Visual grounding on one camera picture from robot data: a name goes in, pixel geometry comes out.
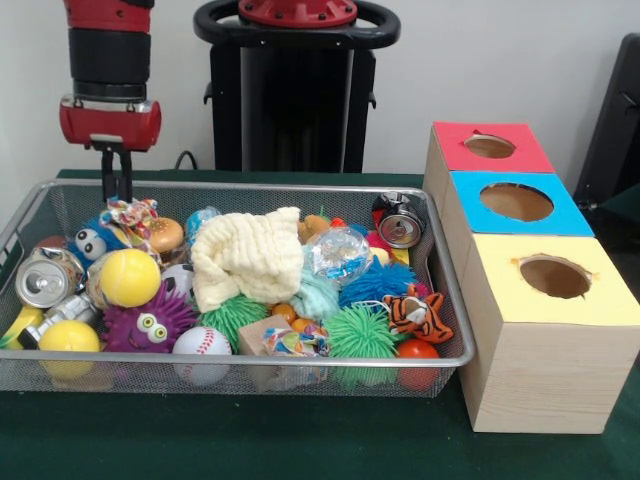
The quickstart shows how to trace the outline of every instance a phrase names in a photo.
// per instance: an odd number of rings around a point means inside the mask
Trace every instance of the white cloth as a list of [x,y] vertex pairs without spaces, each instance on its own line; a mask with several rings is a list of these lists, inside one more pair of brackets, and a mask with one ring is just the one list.
[[202,313],[243,293],[261,303],[290,299],[300,288],[304,257],[300,210],[230,213],[209,220],[191,249],[193,292]]

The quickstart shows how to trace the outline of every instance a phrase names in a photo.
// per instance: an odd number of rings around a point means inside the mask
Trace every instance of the teal spiky ball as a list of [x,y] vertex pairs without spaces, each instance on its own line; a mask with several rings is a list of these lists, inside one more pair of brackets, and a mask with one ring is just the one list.
[[231,344],[234,352],[238,352],[238,330],[268,316],[267,307],[244,295],[230,298],[217,310],[203,313],[198,317],[201,327],[215,328],[221,332]]
[[[343,308],[324,323],[329,333],[330,356],[347,358],[394,358],[396,337],[389,331],[387,313],[355,306]],[[339,367],[334,378],[353,390],[358,383],[366,386],[393,383],[395,368]]]

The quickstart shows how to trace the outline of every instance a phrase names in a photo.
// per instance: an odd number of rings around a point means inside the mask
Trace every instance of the wooden box stack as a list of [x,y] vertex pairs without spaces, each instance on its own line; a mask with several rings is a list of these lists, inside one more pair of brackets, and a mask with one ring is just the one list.
[[601,433],[640,347],[640,306],[526,125],[436,123],[436,202],[478,352],[475,431]]

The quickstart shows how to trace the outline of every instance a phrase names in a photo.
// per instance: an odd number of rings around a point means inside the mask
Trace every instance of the black cable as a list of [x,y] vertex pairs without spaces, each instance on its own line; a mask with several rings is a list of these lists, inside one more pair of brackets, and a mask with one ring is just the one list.
[[189,160],[191,160],[191,166],[193,167],[193,169],[199,170],[196,157],[194,157],[193,153],[191,153],[189,150],[185,150],[180,155],[178,155],[178,160],[176,160],[176,165],[173,167],[174,170],[180,169],[180,165],[182,165],[182,160],[184,160],[184,157],[189,157]]

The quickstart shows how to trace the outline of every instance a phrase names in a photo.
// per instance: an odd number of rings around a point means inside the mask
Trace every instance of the white wall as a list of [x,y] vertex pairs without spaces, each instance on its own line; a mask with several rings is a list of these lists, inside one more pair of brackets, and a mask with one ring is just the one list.
[[[202,94],[208,46],[192,33],[204,0],[159,0],[153,11],[150,96],[163,106],[158,146],[135,168],[169,168],[185,148],[211,166]],[[380,0],[402,22],[377,53],[378,109],[365,170],[422,173],[434,120],[528,122],[572,188],[637,0]],[[58,101],[71,90],[61,0],[4,0],[0,15],[0,225],[28,188],[60,168],[98,168],[67,145]]]

